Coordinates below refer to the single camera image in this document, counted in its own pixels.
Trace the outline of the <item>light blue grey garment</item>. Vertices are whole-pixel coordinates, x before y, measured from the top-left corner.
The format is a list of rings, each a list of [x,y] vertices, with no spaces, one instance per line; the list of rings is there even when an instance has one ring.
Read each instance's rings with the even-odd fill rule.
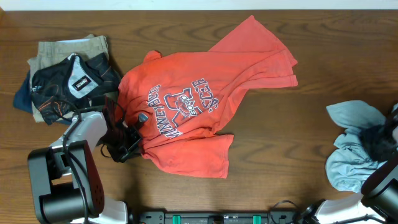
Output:
[[[332,121],[345,129],[345,132],[336,138],[336,150],[326,161],[326,175],[336,190],[358,193],[365,180],[386,163],[374,161],[369,157],[359,140],[359,134],[363,129],[394,123],[395,130],[392,135],[395,139],[395,154],[392,157],[396,156],[397,105],[393,106],[388,116],[360,100],[329,105],[326,110]]]

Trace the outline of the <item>red printed t-shirt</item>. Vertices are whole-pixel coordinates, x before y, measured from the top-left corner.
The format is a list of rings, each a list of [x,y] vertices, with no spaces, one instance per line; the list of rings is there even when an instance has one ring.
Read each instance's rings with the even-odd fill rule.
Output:
[[[248,17],[206,52],[149,52],[119,84],[118,116],[128,125],[147,117],[139,131],[141,156],[160,170],[226,178],[234,137],[220,131],[248,90],[296,86],[296,63],[272,32]]]

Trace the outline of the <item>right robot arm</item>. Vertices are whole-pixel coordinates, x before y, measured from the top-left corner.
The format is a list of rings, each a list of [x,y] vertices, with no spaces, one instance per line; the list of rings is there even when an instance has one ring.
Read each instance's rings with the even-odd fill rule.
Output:
[[[311,205],[300,219],[303,223],[397,223],[397,156],[375,171],[360,193]]]

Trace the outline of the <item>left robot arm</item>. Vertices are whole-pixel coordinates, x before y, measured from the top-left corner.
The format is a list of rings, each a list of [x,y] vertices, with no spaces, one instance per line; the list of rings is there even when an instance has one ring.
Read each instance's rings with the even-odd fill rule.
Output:
[[[133,223],[126,202],[106,197],[93,159],[96,146],[106,147],[115,162],[141,154],[139,129],[147,121],[141,113],[128,126],[115,119],[117,102],[101,97],[100,105],[78,109],[69,101],[51,100],[50,110],[60,116],[57,103],[73,111],[70,126],[49,147],[27,158],[35,215],[40,223]]]

